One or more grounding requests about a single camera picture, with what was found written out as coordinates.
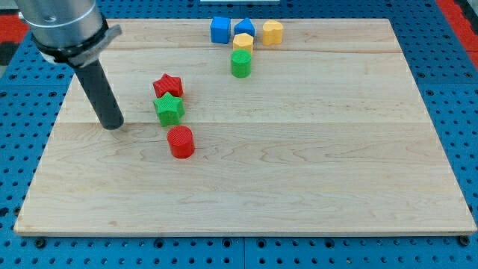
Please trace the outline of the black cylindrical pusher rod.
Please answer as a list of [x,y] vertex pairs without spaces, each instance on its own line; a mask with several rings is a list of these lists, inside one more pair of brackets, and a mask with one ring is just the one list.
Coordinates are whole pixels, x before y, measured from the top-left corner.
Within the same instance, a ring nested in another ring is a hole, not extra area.
[[124,117],[100,61],[74,70],[102,127],[114,130],[122,126]]

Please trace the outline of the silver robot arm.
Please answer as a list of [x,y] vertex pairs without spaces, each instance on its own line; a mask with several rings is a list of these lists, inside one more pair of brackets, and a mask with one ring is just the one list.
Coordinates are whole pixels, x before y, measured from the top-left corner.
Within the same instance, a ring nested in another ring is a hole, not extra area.
[[122,126],[123,114],[99,61],[100,54],[121,35],[121,27],[108,25],[95,0],[15,3],[46,61],[74,69],[102,127],[113,130]]

